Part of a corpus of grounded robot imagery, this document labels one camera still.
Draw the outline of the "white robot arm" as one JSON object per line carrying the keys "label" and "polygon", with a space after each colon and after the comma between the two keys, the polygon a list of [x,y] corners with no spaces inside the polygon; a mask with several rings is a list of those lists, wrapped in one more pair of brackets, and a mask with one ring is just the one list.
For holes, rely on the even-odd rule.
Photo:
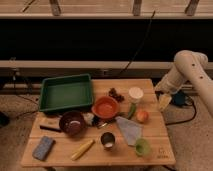
{"label": "white robot arm", "polygon": [[157,83],[155,90],[176,94],[189,81],[213,117],[213,80],[204,70],[207,64],[208,57],[205,54],[181,50],[175,54],[172,68]]}

